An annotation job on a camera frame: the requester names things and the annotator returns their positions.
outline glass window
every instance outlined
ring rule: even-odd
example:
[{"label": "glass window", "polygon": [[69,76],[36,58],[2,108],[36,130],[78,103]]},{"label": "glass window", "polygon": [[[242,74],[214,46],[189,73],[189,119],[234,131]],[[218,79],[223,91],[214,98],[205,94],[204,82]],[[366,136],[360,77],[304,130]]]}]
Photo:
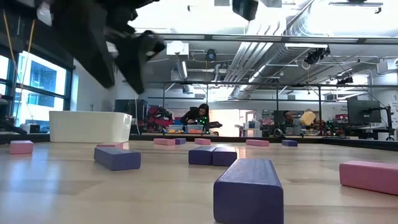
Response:
[{"label": "glass window", "polygon": [[66,76],[67,71],[58,65],[27,52],[19,54],[18,83],[23,80],[24,85],[64,95]]},{"label": "glass window", "polygon": [[8,58],[0,55],[0,78],[7,79]]},{"label": "glass window", "polygon": [[2,94],[2,95],[6,94],[6,85],[5,84],[0,84],[0,94]]},{"label": "glass window", "polygon": [[63,99],[54,96],[47,96],[29,90],[16,89],[14,102],[14,116],[16,126],[21,124],[39,124],[40,129],[48,128],[49,111],[62,111]]}]

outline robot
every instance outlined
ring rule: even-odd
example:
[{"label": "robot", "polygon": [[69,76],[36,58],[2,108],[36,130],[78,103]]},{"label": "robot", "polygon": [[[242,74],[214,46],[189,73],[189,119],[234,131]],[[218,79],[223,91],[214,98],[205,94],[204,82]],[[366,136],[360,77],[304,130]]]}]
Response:
[{"label": "robot", "polygon": [[[136,93],[142,94],[143,67],[165,44],[149,30],[136,35],[127,22],[138,16],[136,9],[154,1],[159,0],[6,0],[0,1],[0,9],[38,20],[39,9],[46,5],[57,42],[103,87],[114,85],[115,64]],[[116,46],[117,56],[108,52],[106,41]]]}]

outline dark hair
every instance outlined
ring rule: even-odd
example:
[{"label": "dark hair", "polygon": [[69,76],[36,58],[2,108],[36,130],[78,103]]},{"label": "dark hair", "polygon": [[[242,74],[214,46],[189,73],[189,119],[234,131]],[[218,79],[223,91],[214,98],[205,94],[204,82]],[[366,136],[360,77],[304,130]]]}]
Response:
[{"label": "dark hair", "polygon": [[209,117],[209,105],[207,105],[206,103],[202,103],[199,106],[199,109],[205,109],[205,111],[206,111],[205,116]]}]

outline wooden floor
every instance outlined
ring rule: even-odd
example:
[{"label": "wooden floor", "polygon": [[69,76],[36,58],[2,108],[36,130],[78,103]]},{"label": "wooden floor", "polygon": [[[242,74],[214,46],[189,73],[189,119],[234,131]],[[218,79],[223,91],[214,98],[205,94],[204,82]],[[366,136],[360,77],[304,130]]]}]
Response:
[{"label": "wooden floor", "polygon": [[[284,188],[285,223],[397,223],[398,197],[342,187],[338,173],[338,164],[350,160],[398,162],[396,152],[227,145],[240,158],[273,161]],[[10,156],[7,146],[0,147],[0,223],[214,223],[213,183],[225,168],[189,166],[193,143],[125,143],[141,151],[142,166],[119,172],[94,163],[94,146],[39,143],[32,156]]]}]

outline yellow cable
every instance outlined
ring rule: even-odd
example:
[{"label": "yellow cable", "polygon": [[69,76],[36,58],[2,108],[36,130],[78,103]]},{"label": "yellow cable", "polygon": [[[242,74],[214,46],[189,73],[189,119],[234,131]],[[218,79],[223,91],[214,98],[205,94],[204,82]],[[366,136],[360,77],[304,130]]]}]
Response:
[{"label": "yellow cable", "polygon": [[[4,18],[4,24],[5,24],[5,26],[6,26],[7,39],[8,39],[8,44],[9,44],[10,52],[11,52],[11,57],[12,57],[12,61],[14,62],[14,75],[17,76],[17,79],[19,79],[19,82],[20,82],[20,84],[21,84],[21,96],[20,96],[20,101],[22,101],[22,91],[24,90],[24,80],[25,80],[25,74],[26,74],[26,67],[27,67],[27,62],[28,62],[28,59],[29,59],[30,49],[31,49],[31,47],[32,47],[33,33],[34,33],[34,28],[35,28],[36,20],[34,19],[34,20],[32,21],[32,28],[30,29],[30,37],[29,37],[29,45],[28,45],[28,49],[27,49],[27,56],[26,56],[25,69],[24,69],[24,73],[23,73],[23,75],[22,75],[22,81],[21,81],[21,79],[19,78],[19,75],[18,75],[18,71],[17,71],[17,62],[16,62],[16,60],[15,60],[14,51],[12,50],[11,36],[10,36],[9,28],[8,28],[8,21],[7,21],[7,16],[6,16],[6,10],[5,10],[5,9],[2,11],[2,14],[3,14],[3,18]],[[29,112],[29,114],[30,114],[30,117],[32,118],[32,120],[34,120],[34,118],[33,118],[33,116],[32,116],[32,113],[30,112],[29,105],[27,104],[27,102],[25,102],[25,103],[26,103],[28,112]],[[19,103],[17,104],[16,119],[18,118],[18,112],[19,112]]]}]

